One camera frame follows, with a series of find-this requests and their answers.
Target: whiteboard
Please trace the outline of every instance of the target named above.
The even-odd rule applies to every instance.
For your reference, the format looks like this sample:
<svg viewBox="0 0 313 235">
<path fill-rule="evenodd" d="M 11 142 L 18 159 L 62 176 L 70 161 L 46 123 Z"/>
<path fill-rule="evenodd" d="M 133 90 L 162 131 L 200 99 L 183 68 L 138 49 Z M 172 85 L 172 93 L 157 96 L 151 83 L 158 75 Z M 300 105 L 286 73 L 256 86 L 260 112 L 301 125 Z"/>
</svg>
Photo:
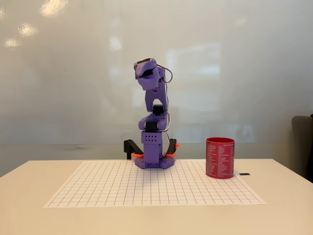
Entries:
<svg viewBox="0 0 313 235">
<path fill-rule="evenodd" d="M 287 142 L 313 113 L 311 0 L 2 0 L 0 144 L 140 142 L 134 62 L 169 67 L 169 134 Z"/>
</svg>

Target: small black object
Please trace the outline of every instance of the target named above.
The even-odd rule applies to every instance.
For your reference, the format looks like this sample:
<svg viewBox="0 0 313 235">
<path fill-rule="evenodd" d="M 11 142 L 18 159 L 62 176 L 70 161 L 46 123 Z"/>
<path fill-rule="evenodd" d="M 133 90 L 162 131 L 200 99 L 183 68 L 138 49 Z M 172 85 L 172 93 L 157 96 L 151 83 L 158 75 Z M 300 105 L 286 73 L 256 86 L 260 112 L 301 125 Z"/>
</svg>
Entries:
<svg viewBox="0 0 313 235">
<path fill-rule="evenodd" d="M 157 122 L 155 121 L 147 121 L 145 125 L 146 132 L 158 132 Z"/>
<path fill-rule="evenodd" d="M 138 145 L 132 140 L 124 141 L 124 153 L 127 153 L 127 160 L 132 159 L 132 153 L 143 154 Z"/>
<path fill-rule="evenodd" d="M 168 146 L 166 154 L 173 154 L 176 152 L 176 143 L 177 143 L 176 139 L 170 139 L 170 145 Z"/>
<path fill-rule="evenodd" d="M 155 104 L 153 106 L 153 114 L 156 115 L 156 116 L 160 116 L 161 114 L 164 113 L 164 108 L 163 108 L 163 105 L 161 104 Z"/>
</svg>

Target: red cup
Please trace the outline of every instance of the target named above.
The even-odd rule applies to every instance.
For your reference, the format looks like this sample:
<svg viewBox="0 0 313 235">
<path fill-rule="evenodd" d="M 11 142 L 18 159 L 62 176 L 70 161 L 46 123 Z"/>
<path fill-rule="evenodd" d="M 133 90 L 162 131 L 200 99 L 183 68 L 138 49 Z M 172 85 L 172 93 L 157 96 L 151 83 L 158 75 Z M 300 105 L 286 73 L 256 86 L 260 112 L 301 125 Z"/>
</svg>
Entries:
<svg viewBox="0 0 313 235">
<path fill-rule="evenodd" d="M 213 137 L 206 139 L 207 176 L 216 179 L 229 179 L 234 175 L 235 141 L 229 138 Z"/>
</svg>

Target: purple robot arm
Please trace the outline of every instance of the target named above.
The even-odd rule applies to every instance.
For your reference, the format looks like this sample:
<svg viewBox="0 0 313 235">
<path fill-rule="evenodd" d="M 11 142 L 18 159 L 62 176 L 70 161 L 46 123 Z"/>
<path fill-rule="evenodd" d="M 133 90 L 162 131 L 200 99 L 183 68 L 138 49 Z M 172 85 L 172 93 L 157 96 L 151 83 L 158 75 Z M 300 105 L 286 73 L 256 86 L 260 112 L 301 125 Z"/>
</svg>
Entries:
<svg viewBox="0 0 313 235">
<path fill-rule="evenodd" d="M 124 141 L 124 152 L 128 154 L 128 159 L 132 153 L 136 157 L 135 164 L 142 169 L 147 167 L 166 169 L 172 166 L 176 148 L 179 147 L 176 139 L 170 139 L 169 148 L 163 155 L 162 132 L 167 130 L 169 119 L 165 69 L 167 68 L 158 65 L 155 59 L 150 58 L 134 64 L 135 78 L 146 92 L 147 111 L 152 113 L 138 124 L 139 129 L 142 130 L 143 153 L 132 140 Z M 160 100 L 161 105 L 154 105 L 155 99 Z"/>
</svg>

